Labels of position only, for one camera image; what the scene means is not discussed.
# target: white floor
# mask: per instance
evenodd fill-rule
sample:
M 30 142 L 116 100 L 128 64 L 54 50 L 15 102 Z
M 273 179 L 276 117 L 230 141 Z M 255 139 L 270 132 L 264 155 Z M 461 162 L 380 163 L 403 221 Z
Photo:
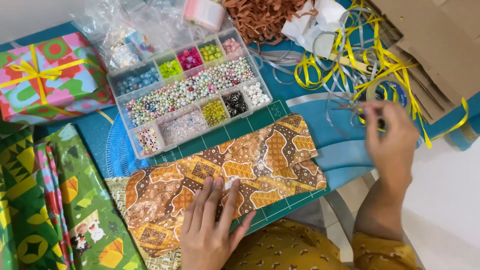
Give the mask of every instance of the white floor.
M 347 204 L 353 217 L 357 216 L 357 211 L 360 208 L 361 203 L 368 193 L 368 188 L 362 178 L 353 180 L 345 186 L 337 189 L 338 193 L 342 196 L 343 200 Z M 353 261 L 353 252 L 348 243 L 347 237 L 343 233 L 340 223 L 333 213 L 332 208 L 328 205 L 327 201 L 321 197 L 320 203 L 322 205 L 322 212 L 324 214 L 325 227 L 327 228 L 328 238 L 340 248 L 340 259 L 342 262 Z

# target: green cutting mat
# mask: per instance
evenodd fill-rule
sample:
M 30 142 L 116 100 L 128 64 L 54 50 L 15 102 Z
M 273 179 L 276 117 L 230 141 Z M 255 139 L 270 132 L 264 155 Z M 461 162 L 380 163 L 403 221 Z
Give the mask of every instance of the green cutting mat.
M 161 153 L 150 159 L 151 164 L 161 164 L 164 162 L 175 161 L 194 153 L 206 150 L 215 145 L 227 142 L 231 139 L 241 137 L 255 130 L 266 127 L 277 121 L 283 116 L 290 114 L 288 106 L 283 100 L 275 100 L 266 108 L 256 111 L 254 114 L 238 119 L 228 125 L 213 130 L 201 137 L 188 141 L 177 148 L 168 152 Z M 330 188 L 310 191 L 280 200 L 271 205 L 257 210 L 247 234 L 252 233 L 267 224 L 278 220 L 288 213 L 308 204 L 309 202 L 320 198 L 330 192 Z M 239 217 L 232 222 L 231 230 L 236 228 L 243 217 Z

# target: patterned clothing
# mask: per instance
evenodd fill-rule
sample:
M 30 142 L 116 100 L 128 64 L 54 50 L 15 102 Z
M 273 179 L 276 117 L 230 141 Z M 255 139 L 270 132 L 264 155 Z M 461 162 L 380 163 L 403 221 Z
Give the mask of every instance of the patterned clothing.
M 405 243 L 356 233 L 355 266 L 359 269 L 419 270 L 412 248 Z M 348 270 L 340 250 L 326 236 L 280 219 L 242 239 L 225 270 Z

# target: cardboard box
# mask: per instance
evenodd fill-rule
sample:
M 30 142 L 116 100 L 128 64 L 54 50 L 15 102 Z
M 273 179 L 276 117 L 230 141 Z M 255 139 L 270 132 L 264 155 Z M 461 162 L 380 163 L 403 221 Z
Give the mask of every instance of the cardboard box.
M 477 0 L 367 0 L 368 7 L 387 19 L 381 40 L 404 61 L 410 55 L 421 64 L 409 69 L 410 87 L 428 123 L 434 123 L 469 99 L 480 87 L 480 8 Z M 398 30 L 388 31 L 394 27 Z

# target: blue table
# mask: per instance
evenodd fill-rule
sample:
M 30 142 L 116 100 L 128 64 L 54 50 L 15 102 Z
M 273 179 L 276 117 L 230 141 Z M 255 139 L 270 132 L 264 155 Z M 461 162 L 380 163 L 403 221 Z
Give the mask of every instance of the blue table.
M 349 0 L 340 0 L 339 2 L 345 7 L 350 6 Z M 27 46 L 29 44 L 45 41 L 76 31 L 75 27 L 70 23 L 66 23 L 20 38 L 15 42 L 22 46 Z M 371 28 L 365 27 L 364 33 L 365 39 L 369 39 L 373 36 Z M 290 46 L 290 41 L 283 41 L 274 47 L 264 45 L 262 46 L 262 50 L 288 50 Z M 13 49 L 10 44 L 0 45 L 0 51 L 9 49 Z M 296 45 L 293 45 L 293 50 L 303 52 L 302 48 Z M 342 110 L 330 111 L 332 122 L 338 129 L 346 133 L 348 138 L 335 131 L 326 121 L 325 109 L 327 95 L 325 89 L 321 88 L 315 91 L 308 91 L 301 88 L 298 84 L 292 84 L 289 86 L 282 85 L 273 78 L 272 68 L 268 65 L 264 66 L 261 70 L 261 74 L 272 95 L 289 100 L 288 104 L 290 104 L 289 107 L 291 111 L 300 113 L 304 116 L 305 121 L 310 127 L 314 143 L 320 153 L 320 156 L 317 159 L 318 164 L 324 171 L 332 190 L 354 180 L 372 169 L 372 163 L 365 152 L 364 129 L 359 126 L 354 127 L 350 125 L 350 112 Z M 282 74 L 281 72 L 277 72 L 277 75 L 285 82 L 293 80 L 292 76 Z M 331 86 L 331 84 L 331 80 L 327 82 L 328 86 Z M 303 99 L 307 100 L 306 102 L 305 100 L 299 101 L 298 98 L 302 96 L 305 96 Z M 468 100 L 470 107 L 468 114 L 469 117 L 473 117 L 480 113 L 480 106 L 473 106 L 473 104 L 478 104 L 479 102 L 480 94 L 476 94 Z M 115 106 L 104 109 L 103 112 L 111 119 L 115 119 L 118 114 L 118 110 Z M 457 108 L 435 124 L 425 125 L 425 129 L 429 136 L 436 136 L 459 122 L 464 114 L 465 112 L 463 111 L 463 108 Z M 39 126 L 36 128 L 36 138 L 41 138 L 53 133 L 67 123 L 76 124 L 76 127 L 91 153 L 101 175 L 106 177 L 107 166 L 105 161 L 105 145 L 108 132 L 111 128 L 111 123 L 99 113 L 93 112 L 82 117 Z

